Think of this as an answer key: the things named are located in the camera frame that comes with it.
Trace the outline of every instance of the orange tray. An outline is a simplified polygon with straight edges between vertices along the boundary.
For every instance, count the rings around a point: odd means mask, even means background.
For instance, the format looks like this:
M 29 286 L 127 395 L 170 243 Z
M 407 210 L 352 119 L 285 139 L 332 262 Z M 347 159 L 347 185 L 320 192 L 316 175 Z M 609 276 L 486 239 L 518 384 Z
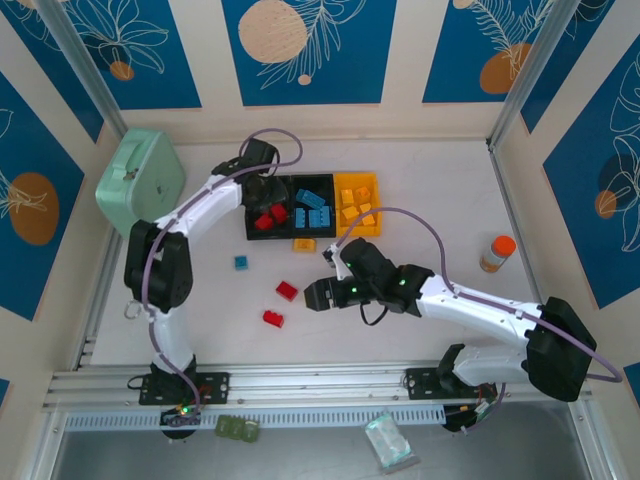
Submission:
M 340 194 L 341 190 L 350 189 L 353 191 L 354 196 L 354 204 L 356 208 L 358 208 L 358 212 L 360 212 L 360 204 L 361 203 L 371 203 L 371 208 L 378 208 L 382 205 L 380 204 L 380 193 L 378 192 L 378 178 L 375 173 L 334 173 L 333 174 L 333 184 L 335 190 L 336 197 L 336 235 L 341 237 L 351 225 L 351 221 L 347 220 L 342 213 L 344 208 L 349 207 L 350 205 L 342 204 L 342 195 Z M 367 187 L 371 197 L 369 201 L 362 202 L 356 195 L 356 190 L 360 187 Z M 382 213 L 374 213 L 373 219 L 375 220 L 375 225 L 365 226 L 360 222 L 360 224 L 355 227 L 351 233 L 350 237 L 379 237 L 380 231 L 382 229 Z

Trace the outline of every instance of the teal container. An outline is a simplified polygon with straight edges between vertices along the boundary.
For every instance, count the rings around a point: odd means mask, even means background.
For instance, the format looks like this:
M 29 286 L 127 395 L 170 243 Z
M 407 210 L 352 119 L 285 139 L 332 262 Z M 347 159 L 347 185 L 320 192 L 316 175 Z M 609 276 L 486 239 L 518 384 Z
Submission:
M 167 134 L 132 128 L 98 183 L 96 201 L 120 235 L 129 238 L 138 220 L 153 222 L 175 208 L 184 182 Z

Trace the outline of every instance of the metal bracket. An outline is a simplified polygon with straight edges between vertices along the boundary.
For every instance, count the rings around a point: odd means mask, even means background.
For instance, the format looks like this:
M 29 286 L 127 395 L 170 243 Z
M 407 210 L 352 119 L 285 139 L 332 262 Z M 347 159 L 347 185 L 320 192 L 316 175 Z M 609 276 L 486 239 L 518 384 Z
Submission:
M 229 374 L 227 372 L 196 373 L 196 387 L 202 395 L 202 403 L 206 405 L 226 405 L 229 391 Z M 184 401 L 181 395 L 167 396 L 162 394 L 160 385 L 152 374 L 142 378 L 140 389 L 140 405 L 176 406 Z
M 453 393 L 440 385 L 436 368 L 408 368 L 405 382 L 409 400 L 476 399 L 477 387 L 465 387 Z

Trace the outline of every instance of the orange bottle cap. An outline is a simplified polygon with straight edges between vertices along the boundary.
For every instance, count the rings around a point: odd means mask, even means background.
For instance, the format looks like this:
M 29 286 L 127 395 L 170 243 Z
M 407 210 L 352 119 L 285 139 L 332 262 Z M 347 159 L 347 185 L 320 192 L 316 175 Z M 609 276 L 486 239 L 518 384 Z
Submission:
M 500 235 L 493 241 L 493 251 L 501 257 L 508 257 L 516 251 L 516 242 L 513 238 Z

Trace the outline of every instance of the red lego brick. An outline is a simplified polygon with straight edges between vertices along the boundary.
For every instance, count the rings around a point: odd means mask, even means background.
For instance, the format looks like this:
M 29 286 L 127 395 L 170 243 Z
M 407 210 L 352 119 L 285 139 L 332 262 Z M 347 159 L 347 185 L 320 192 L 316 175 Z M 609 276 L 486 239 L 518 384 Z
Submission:
M 271 230 L 273 228 L 273 218 L 268 213 L 264 213 L 255 221 L 254 225 L 258 230 Z
M 276 312 L 272 312 L 271 310 L 264 312 L 262 319 L 274 327 L 282 328 L 282 325 L 284 325 L 284 316 L 278 315 Z
M 287 210 L 280 203 L 276 203 L 271 207 L 271 215 L 276 219 L 278 225 L 287 221 Z
M 289 285 L 287 282 L 282 282 L 278 285 L 278 288 L 276 288 L 276 292 L 290 302 L 293 302 L 293 299 L 296 298 L 296 295 L 298 294 L 298 289 Z

